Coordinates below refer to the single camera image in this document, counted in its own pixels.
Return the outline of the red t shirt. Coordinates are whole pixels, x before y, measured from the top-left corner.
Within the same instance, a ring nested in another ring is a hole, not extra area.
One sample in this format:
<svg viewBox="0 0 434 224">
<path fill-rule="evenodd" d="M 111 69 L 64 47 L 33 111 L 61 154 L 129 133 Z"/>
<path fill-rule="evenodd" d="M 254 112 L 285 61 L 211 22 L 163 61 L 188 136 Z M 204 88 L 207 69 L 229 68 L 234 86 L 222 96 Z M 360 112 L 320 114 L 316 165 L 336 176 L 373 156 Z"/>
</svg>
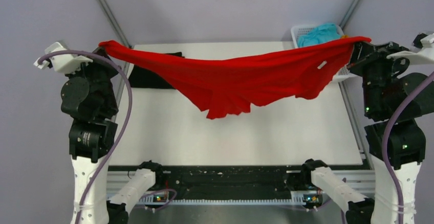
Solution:
<svg viewBox="0 0 434 224">
<path fill-rule="evenodd" d="M 287 97 L 312 100 L 348 64 L 363 36 L 314 46 L 225 60 L 201 60 L 130 49 L 114 41 L 99 44 L 108 55 L 149 70 L 169 83 L 208 119 L 249 113 Z"/>
</svg>

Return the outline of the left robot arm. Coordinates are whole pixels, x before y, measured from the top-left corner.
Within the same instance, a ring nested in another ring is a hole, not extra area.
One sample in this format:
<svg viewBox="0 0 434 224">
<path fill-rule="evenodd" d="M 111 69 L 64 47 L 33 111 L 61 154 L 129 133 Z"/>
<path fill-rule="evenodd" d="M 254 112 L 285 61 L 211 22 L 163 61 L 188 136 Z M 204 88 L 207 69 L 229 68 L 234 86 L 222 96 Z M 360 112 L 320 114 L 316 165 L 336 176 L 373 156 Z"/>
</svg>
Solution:
<svg viewBox="0 0 434 224">
<path fill-rule="evenodd" d="M 150 188 L 164 184 L 162 166 L 148 161 L 117 194 L 107 196 L 109 159 L 124 133 L 112 121 L 118 105 L 111 79 L 119 73 L 106 51 L 95 49 L 89 62 L 68 75 L 61 111 L 72 117 L 69 154 L 74 169 L 72 223 L 127 223 L 135 204 Z"/>
</svg>

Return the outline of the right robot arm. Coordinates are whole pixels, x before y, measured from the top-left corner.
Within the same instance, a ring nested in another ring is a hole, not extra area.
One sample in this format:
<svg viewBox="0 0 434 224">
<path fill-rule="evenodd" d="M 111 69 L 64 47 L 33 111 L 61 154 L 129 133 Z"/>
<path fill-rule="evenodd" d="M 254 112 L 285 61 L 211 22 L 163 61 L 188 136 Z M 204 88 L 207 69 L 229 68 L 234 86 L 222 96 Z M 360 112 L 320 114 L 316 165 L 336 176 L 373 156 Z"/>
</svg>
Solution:
<svg viewBox="0 0 434 224">
<path fill-rule="evenodd" d="M 416 118 L 433 113 L 433 75 L 407 74 L 412 64 L 433 63 L 433 36 L 413 52 L 394 42 L 355 45 L 348 70 L 362 78 L 365 127 L 374 166 L 375 194 L 354 190 L 321 160 L 302 165 L 300 183 L 322 190 L 347 223 L 414 223 L 417 177 L 425 159 L 426 136 Z"/>
</svg>

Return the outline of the folded black t shirt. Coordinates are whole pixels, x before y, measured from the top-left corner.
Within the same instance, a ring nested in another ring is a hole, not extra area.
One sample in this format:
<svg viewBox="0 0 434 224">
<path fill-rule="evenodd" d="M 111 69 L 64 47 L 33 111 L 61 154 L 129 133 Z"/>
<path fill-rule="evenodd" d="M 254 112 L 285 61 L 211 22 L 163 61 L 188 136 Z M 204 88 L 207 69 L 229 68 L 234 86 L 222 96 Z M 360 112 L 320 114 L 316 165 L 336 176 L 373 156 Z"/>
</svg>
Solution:
<svg viewBox="0 0 434 224">
<path fill-rule="evenodd" d="M 133 63 L 128 77 L 131 88 L 175 89 L 170 83 L 157 73 Z"/>
</svg>

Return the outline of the light blue t shirt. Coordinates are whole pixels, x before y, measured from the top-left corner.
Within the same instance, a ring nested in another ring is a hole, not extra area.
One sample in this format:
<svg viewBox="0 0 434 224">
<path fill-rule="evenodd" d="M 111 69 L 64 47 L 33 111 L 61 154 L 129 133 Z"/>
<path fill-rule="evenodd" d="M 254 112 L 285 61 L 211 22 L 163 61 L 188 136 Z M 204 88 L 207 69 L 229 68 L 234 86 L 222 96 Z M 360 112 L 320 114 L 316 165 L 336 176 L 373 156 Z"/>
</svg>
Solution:
<svg viewBox="0 0 434 224">
<path fill-rule="evenodd" d="M 299 48 L 309 47 L 340 39 L 343 35 L 342 29 L 332 23 L 304 26 L 297 30 L 295 42 Z"/>
</svg>

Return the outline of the white plastic laundry basket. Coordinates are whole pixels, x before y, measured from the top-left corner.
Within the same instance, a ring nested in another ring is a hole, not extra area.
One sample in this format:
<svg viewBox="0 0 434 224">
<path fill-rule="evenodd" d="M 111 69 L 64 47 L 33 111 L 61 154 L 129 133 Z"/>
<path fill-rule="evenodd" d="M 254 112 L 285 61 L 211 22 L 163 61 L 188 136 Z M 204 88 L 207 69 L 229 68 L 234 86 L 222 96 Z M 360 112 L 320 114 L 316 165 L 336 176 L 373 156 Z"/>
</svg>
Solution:
<svg viewBox="0 0 434 224">
<path fill-rule="evenodd" d="M 291 28 L 291 35 L 294 48 L 310 47 L 332 40 L 347 38 L 341 27 L 335 24 L 294 26 Z M 329 70 L 329 60 L 330 59 L 323 60 L 314 70 L 320 71 L 324 67 Z M 332 82 L 343 82 L 355 76 L 356 75 L 351 74 L 350 71 L 344 67 L 344 64 L 342 64 L 341 68 L 334 74 Z"/>
</svg>

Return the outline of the aluminium frame rail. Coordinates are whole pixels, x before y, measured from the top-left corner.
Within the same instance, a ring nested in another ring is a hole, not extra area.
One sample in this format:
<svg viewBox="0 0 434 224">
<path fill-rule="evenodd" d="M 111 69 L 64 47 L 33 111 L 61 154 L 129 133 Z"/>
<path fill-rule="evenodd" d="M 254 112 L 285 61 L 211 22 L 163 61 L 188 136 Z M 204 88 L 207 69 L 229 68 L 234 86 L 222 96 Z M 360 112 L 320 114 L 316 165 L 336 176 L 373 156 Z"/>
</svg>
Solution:
<svg viewBox="0 0 434 224">
<path fill-rule="evenodd" d="M 291 199 L 286 200 L 177 200 L 177 192 L 174 189 L 148 190 L 139 199 L 140 205 L 160 207 L 165 203 L 172 205 L 305 205 L 315 203 L 321 205 L 325 202 L 327 194 L 323 191 L 319 195 L 302 195 L 296 193 Z"/>
</svg>

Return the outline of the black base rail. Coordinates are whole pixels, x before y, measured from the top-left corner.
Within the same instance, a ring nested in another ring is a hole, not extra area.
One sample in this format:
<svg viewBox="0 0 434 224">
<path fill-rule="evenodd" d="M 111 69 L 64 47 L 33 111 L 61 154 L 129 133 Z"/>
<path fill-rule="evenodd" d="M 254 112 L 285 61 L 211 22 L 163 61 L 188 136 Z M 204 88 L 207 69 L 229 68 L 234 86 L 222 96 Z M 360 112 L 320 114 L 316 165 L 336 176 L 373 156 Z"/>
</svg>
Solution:
<svg viewBox="0 0 434 224">
<path fill-rule="evenodd" d="M 301 166 L 161 166 L 151 191 L 174 189 L 177 200 L 286 200 L 323 193 Z"/>
</svg>

